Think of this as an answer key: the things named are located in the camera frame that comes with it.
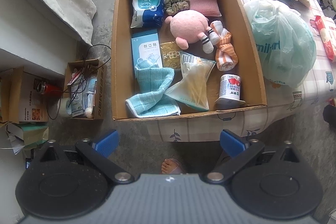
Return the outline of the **blue white wet wipes pack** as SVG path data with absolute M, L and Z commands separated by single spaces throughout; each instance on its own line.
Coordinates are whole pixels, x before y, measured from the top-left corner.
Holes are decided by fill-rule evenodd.
M 163 0 L 132 0 L 130 28 L 160 28 L 163 23 Z

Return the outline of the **pink baby wipes pack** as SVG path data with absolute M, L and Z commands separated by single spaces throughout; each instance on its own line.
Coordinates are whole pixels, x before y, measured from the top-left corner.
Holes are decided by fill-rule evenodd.
M 315 17 L 315 24 L 317 26 L 319 35 L 323 42 L 323 46 L 327 58 L 335 63 L 336 59 L 336 26 L 332 18 L 326 16 Z

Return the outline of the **green scrunchie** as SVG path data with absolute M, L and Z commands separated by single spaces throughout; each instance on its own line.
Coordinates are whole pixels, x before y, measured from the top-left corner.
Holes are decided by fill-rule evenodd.
M 164 11 L 168 16 L 174 16 L 180 11 L 190 9 L 189 0 L 163 0 Z

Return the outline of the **red thermos bottle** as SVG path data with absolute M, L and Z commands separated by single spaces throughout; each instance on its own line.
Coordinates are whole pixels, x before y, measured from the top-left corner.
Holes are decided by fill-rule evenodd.
M 44 96 L 60 97 L 63 94 L 63 90 L 60 87 L 46 82 L 38 83 L 36 90 Z

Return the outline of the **white teal plastic bag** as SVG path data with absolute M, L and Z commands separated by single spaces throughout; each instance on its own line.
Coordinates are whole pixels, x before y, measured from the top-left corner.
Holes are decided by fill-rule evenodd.
M 298 87 L 312 69 L 317 52 L 313 34 L 299 12 L 274 0 L 244 4 L 262 73 L 270 82 Z

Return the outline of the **light blue mask box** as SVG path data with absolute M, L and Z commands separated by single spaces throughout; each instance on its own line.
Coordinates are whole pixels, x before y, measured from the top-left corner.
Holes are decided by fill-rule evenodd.
M 131 49 L 135 78 L 140 69 L 162 68 L 162 57 L 156 29 L 133 34 Z

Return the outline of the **clear yellow snack bag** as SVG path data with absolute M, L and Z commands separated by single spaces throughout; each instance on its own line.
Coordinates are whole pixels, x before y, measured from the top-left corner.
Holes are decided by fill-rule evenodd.
M 195 110 L 209 111 L 207 80 L 215 61 L 180 53 L 182 79 L 169 87 L 165 94 Z

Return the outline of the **light blue towel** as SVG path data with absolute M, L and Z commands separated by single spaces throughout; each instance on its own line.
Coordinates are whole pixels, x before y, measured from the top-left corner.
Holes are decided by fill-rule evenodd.
M 174 69 L 160 68 L 156 63 L 141 59 L 135 65 L 139 93 L 126 100 L 132 115 L 136 118 L 180 115 L 177 102 L 165 94 L 174 76 Z

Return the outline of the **person bare foot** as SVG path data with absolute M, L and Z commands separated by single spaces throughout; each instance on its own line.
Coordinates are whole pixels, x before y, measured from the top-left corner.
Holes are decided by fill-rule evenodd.
M 161 174 L 184 174 L 186 173 L 181 163 L 173 158 L 165 159 L 161 165 Z

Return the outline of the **white yogurt cup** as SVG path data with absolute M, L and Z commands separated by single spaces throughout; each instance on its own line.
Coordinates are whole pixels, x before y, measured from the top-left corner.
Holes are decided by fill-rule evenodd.
M 220 78 L 219 98 L 215 104 L 219 110 L 239 108 L 245 104 L 240 99 L 241 80 L 238 75 L 224 74 Z

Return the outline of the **orange white striped cloth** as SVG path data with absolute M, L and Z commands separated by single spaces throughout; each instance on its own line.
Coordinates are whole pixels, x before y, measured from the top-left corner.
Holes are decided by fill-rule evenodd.
M 219 71 L 226 72 L 234 69 L 238 64 L 238 56 L 231 43 L 232 34 L 224 28 L 220 20 L 215 20 L 210 24 L 210 27 L 219 36 L 219 42 L 216 44 L 217 51 L 215 61 Z

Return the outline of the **pink plush doll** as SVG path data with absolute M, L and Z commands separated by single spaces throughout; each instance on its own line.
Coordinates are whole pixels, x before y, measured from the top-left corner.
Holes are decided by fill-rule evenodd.
M 219 42 L 219 36 L 209 26 L 207 18 L 195 10 L 180 11 L 174 16 L 168 16 L 165 23 L 181 50 L 187 50 L 190 44 L 202 44 L 204 53 L 210 54 Z

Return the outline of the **open printed cardboard box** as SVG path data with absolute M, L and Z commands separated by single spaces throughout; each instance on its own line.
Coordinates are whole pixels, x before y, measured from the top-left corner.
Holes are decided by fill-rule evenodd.
M 1 73 L 1 123 L 47 122 L 46 96 L 37 92 L 45 79 L 24 67 Z

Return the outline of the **pink knitted cloth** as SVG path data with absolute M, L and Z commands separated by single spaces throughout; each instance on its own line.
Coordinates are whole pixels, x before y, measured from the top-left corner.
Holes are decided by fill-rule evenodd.
M 206 17 L 220 17 L 222 16 L 217 0 L 189 0 L 190 9 L 200 12 Z

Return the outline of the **gold foil packet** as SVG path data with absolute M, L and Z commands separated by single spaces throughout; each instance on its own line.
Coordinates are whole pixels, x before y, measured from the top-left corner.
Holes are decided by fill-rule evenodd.
M 160 44 L 162 65 L 164 68 L 172 68 L 175 71 L 181 70 L 180 48 L 176 42 L 165 42 Z

